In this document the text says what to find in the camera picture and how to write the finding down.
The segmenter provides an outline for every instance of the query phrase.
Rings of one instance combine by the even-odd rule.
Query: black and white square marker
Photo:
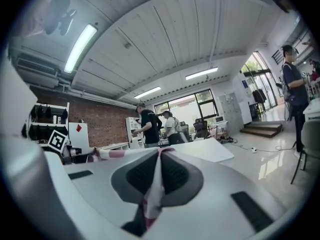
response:
[[[65,148],[67,136],[54,130],[50,136],[48,147],[62,153]]]

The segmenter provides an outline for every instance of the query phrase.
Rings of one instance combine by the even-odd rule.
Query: wooden step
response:
[[[282,124],[247,124],[244,126],[248,129],[260,129],[260,130],[266,130],[266,131],[277,131],[281,132],[282,130]]]
[[[256,135],[256,136],[262,136],[266,138],[272,138],[279,133],[278,130],[264,130],[264,129],[253,129],[253,128],[243,128],[240,130],[240,132]]]

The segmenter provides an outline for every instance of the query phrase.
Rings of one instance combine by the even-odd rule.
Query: brick wall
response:
[[[126,118],[137,116],[133,109],[38,88],[31,88],[31,90],[37,96],[39,103],[67,106],[67,102],[69,102],[69,122],[78,123],[83,119],[87,123],[90,147],[128,142]]]

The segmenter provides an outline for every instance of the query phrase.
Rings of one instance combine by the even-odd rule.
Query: ceiling light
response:
[[[74,70],[80,54],[96,32],[97,29],[94,26],[90,24],[86,25],[70,52],[69,58],[64,67],[64,72],[70,74]]]
[[[148,90],[148,91],[146,91],[146,92],[144,92],[144,93],[141,93],[141,94],[139,94],[139,95],[137,95],[137,96],[134,96],[136,99],[139,99],[139,98],[141,98],[141,97],[143,97],[143,96],[146,96],[146,95],[148,95],[148,94],[152,94],[152,93],[154,93],[154,92],[156,92],[156,91],[159,91],[159,90],[161,90],[161,88],[158,86],[158,87],[156,87],[156,88],[153,88],[153,89],[151,89],[151,90]]]
[[[207,69],[205,71],[201,71],[201,72],[198,72],[198,73],[195,73],[195,74],[187,75],[185,77],[185,80],[189,80],[189,79],[200,77],[200,76],[212,73],[212,72],[216,72],[217,70],[218,70],[218,67],[214,67],[214,68]]]

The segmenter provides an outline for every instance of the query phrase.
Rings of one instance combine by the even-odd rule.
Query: white ceiling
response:
[[[64,37],[55,31],[23,40],[21,49],[62,71],[79,34],[97,23],[98,33],[72,75],[72,88],[115,100],[148,101],[198,83],[229,79],[250,56],[270,0],[71,0],[77,15]],[[186,81],[185,76],[218,71]]]

